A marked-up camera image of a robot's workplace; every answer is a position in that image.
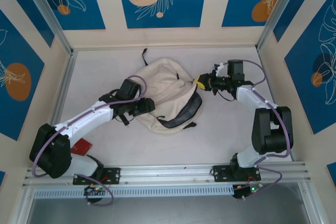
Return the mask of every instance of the backpack strap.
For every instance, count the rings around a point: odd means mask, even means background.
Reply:
[[[145,60],[145,57],[144,57],[144,54],[145,54],[146,52],[147,52],[147,48],[145,48],[145,49],[142,51],[141,56],[142,56],[143,61],[145,62],[145,65],[148,66],[148,63],[147,63],[147,61]]]
[[[118,115],[118,117],[121,119],[121,121],[123,122],[123,124],[125,126],[127,126],[127,125],[130,124],[130,122],[127,120],[126,116],[124,116],[124,115]]]
[[[196,123],[191,122],[190,124],[188,124],[188,125],[187,125],[186,127],[184,127],[183,129],[185,130],[185,129],[187,129],[187,128],[196,127],[196,126],[197,126]]]

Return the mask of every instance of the white robotic arm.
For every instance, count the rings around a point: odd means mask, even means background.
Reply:
[[[117,116],[127,125],[129,122],[124,117],[125,113],[138,116],[153,111],[153,100],[143,98],[143,93],[135,98],[138,93],[141,93],[141,86],[125,79],[120,89],[103,95],[78,116],[55,126],[42,125],[29,155],[34,162],[33,171],[38,165],[52,178],[74,174],[90,177],[97,169],[103,168],[103,164],[94,157],[72,154],[71,148],[94,128]]]
[[[225,65],[228,65],[228,76],[220,77],[218,73]],[[203,74],[196,79],[201,89],[212,91],[214,95],[219,90],[226,90],[255,115],[251,134],[252,145],[235,154],[231,159],[230,170],[232,170],[232,177],[236,177],[231,181],[244,181],[246,174],[242,172],[242,169],[254,167],[260,159],[267,155],[288,150],[287,139],[289,139],[290,148],[293,146],[290,109],[265,100],[256,92],[252,82],[245,81],[243,73],[243,60],[229,60],[228,63],[215,65],[212,73]],[[283,130],[284,127],[280,127],[278,117],[285,126],[286,133]]]
[[[56,131],[59,131],[63,127],[66,128],[60,134],[63,136],[68,136],[70,141],[70,148],[72,148],[78,140],[80,140],[90,131],[92,131],[99,125],[109,122],[113,119],[113,109],[111,109],[109,106],[105,106],[103,108],[95,110],[95,108],[104,104],[106,103],[103,101],[97,101],[92,107],[83,111],[78,116],[75,116],[74,118],[64,123],[59,123],[55,125]],[[83,114],[86,114],[88,111],[92,111],[92,113],[82,117],[71,126],[68,126],[70,122],[78,117],[81,117]],[[97,162],[94,161],[92,158],[71,153],[71,164],[68,170],[63,175],[73,176],[74,174],[83,174],[90,177],[96,171],[97,167]]]

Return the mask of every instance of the white floor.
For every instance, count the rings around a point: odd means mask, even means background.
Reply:
[[[142,49],[80,51],[72,75],[61,121],[92,106],[100,96],[120,87],[128,76],[144,67]],[[249,59],[260,63],[254,47],[151,49],[148,63],[167,57],[177,61],[196,78],[212,71],[215,63]],[[263,73],[244,64],[245,79],[257,82]],[[266,82],[258,90],[271,99]],[[93,144],[88,154],[105,165],[175,165],[227,163],[232,155],[251,144],[254,115],[238,101],[227,102],[211,92],[199,90],[203,99],[197,127],[175,135],[150,132],[137,120],[129,126],[113,120],[93,130],[85,139]]]

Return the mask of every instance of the beige backpack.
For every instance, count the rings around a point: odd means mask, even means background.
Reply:
[[[178,63],[161,59],[135,75],[145,79],[147,92],[144,97],[155,103],[154,111],[136,117],[140,122],[161,134],[173,134],[196,126],[194,120],[201,112],[202,98],[196,92],[197,84]],[[144,88],[138,79],[133,78],[133,81]]]

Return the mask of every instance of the red object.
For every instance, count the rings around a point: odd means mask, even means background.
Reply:
[[[90,150],[92,144],[90,144],[85,139],[80,139],[78,142],[71,148],[71,153],[85,156],[85,154]]]

